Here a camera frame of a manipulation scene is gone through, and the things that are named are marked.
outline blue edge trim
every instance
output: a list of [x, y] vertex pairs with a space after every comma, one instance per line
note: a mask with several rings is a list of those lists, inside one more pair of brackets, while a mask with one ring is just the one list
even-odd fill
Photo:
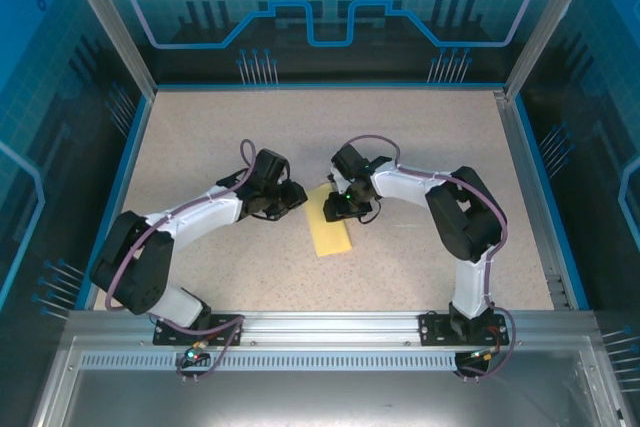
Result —
[[[367, 88], [380, 88], [380, 87], [444, 87], [447, 84], [440, 85], [429, 85], [425, 83], [415, 82], [415, 83], [400, 83], [400, 82], [389, 82], [389, 83], [350, 83], [350, 84], [322, 84], [319, 86], [318, 84], [280, 84], [274, 86], [273, 88], [354, 88], [354, 87], [367, 87]], [[464, 86], [460, 84], [450, 84], [451, 87], [457, 88], [502, 88], [504, 84], [500, 83], [481, 83], [481, 84], [464, 84]], [[213, 84], [195, 84], [195, 85], [186, 85], [186, 84], [166, 84], [161, 85], [159, 88], [161, 90], [247, 90], [252, 86], [244, 86], [244, 85], [213, 85]], [[257, 88], [264, 89], [266, 86], [255, 86]], [[533, 129], [531, 128], [531, 123], [529, 122], [529, 117], [527, 116], [526, 110], [524, 108], [524, 104], [520, 95], [518, 95], [515, 99], [516, 108], [518, 111], [518, 115], [522, 121], [522, 125], [524, 128], [524, 133], [527, 138], [527, 143], [529, 144], [529, 148], [531, 149], [531, 154], [533, 156], [533, 160], [535, 163], [536, 171], [538, 177], [540, 179], [540, 183], [542, 185], [542, 191], [544, 193], [545, 200], [547, 205], [549, 206], [549, 211], [551, 213], [551, 221], [553, 223], [553, 227], [555, 229], [556, 235], [558, 237], [558, 242], [560, 244], [560, 249], [562, 255], [564, 257], [565, 264], [567, 266], [567, 273], [569, 275], [569, 282], [571, 283], [571, 288], [573, 289], [577, 307], [580, 310], [588, 310], [589, 303], [587, 302], [587, 297], [584, 292], [584, 288], [582, 286], [582, 281], [580, 280], [580, 275], [578, 274], [578, 269], [575, 263], [575, 259], [573, 258], [573, 253], [571, 252], [571, 247], [569, 246], [569, 239], [567, 238], [567, 234], [564, 230], [564, 226], [562, 225], [562, 220], [560, 219], [560, 212], [558, 211], [558, 206], [556, 204], [555, 198], [553, 197], [553, 192], [551, 190], [551, 184], [549, 183], [549, 178], [547, 177], [546, 171], [544, 170], [544, 166], [542, 163], [542, 157], [540, 156], [540, 151], [538, 150], [538, 146], [535, 141], [535, 137], [533, 135]], [[118, 166], [118, 171], [116, 173], [115, 180], [113, 182], [113, 187], [111, 189], [111, 194], [109, 195], [109, 199], [107, 201], [107, 206], [105, 208], [105, 213], [102, 217], [102, 222], [100, 223], [100, 228], [98, 230], [98, 234], [96, 236], [96, 241], [93, 246], [93, 250], [91, 251], [91, 256], [89, 259], [89, 265], [93, 265], [100, 248], [107, 236], [107, 232], [111, 227], [115, 217], [122, 210], [122, 205], [124, 204], [124, 199], [129, 188], [129, 183], [131, 182], [131, 176], [133, 175], [133, 168], [136, 163], [136, 159], [138, 157], [138, 153], [140, 151], [140, 145], [142, 144], [142, 138], [144, 137], [144, 131], [147, 126], [147, 122], [149, 120], [149, 115], [151, 113], [151, 104], [147, 101], [146, 98], [142, 98], [140, 100], [140, 104], [138, 106], [136, 116], [133, 121], [133, 125], [131, 126], [131, 133], [129, 134], [129, 138], [127, 139], [127, 143], [124, 148], [124, 152], [122, 153], [122, 159], [120, 160], [120, 165]], [[82, 286], [80, 288], [80, 293], [78, 294], [78, 299], [76, 301], [76, 309], [85, 309], [87, 307], [87, 301], [89, 300], [89, 294], [91, 291], [91, 282], [89, 280], [89, 275], [85, 275], [84, 280], [82, 282]]]
[[116, 177], [113, 180], [113, 187], [111, 187], [111, 193], [107, 200], [107, 206], [104, 209], [102, 221], [96, 235], [96, 241], [93, 244], [93, 250], [91, 250], [91, 256], [89, 257], [89, 267], [87, 273], [82, 280], [80, 286], [80, 292], [76, 299], [75, 308], [77, 310], [84, 310], [87, 308], [87, 302], [91, 293], [91, 281], [89, 280], [89, 268], [93, 265], [102, 248], [104, 240], [107, 238], [107, 233], [111, 228], [111, 224], [115, 218], [122, 211], [124, 199], [129, 189], [129, 183], [131, 182], [131, 176], [133, 175], [133, 168], [136, 165], [138, 153], [140, 152], [140, 145], [142, 144], [142, 138], [147, 127], [149, 115], [151, 113], [151, 102], [146, 97], [142, 97], [138, 103], [136, 109], [136, 115], [133, 118], [131, 129], [129, 130], [129, 137], [127, 143], [124, 146], [120, 164], [118, 165], [118, 171]]
[[549, 212], [551, 213], [551, 222], [553, 223], [553, 228], [556, 231], [558, 243], [560, 244], [560, 250], [562, 251], [562, 256], [564, 257], [564, 262], [567, 266], [567, 274], [569, 275], [571, 289], [573, 290], [573, 294], [576, 298], [576, 303], [578, 304], [577, 307], [580, 310], [589, 310], [589, 302], [587, 302], [587, 296], [584, 293], [584, 287], [582, 286], [582, 281], [580, 280], [578, 267], [576, 266], [576, 261], [573, 258], [573, 252], [571, 252], [571, 247], [569, 246], [569, 239], [567, 238], [567, 233], [564, 230], [562, 220], [560, 219], [560, 211], [558, 210], [556, 199], [554, 198], [553, 191], [551, 190], [551, 183], [549, 182], [549, 177], [547, 177], [547, 172], [544, 170], [542, 156], [540, 155], [540, 150], [538, 150], [538, 144], [536, 143], [536, 139], [533, 135], [533, 129], [531, 128], [531, 123], [529, 122], [529, 116], [527, 115], [527, 111], [524, 108], [524, 103], [522, 102], [520, 94], [516, 96], [515, 101], [516, 108], [518, 109], [518, 115], [520, 116], [520, 120], [522, 121], [522, 126], [524, 128], [524, 134], [527, 137], [527, 143], [529, 144], [529, 148], [531, 149], [531, 155], [533, 156], [533, 161], [536, 166], [538, 178], [540, 179], [540, 184], [542, 185], [542, 192], [544, 193], [544, 198], [547, 202], [547, 205], [549, 206]]

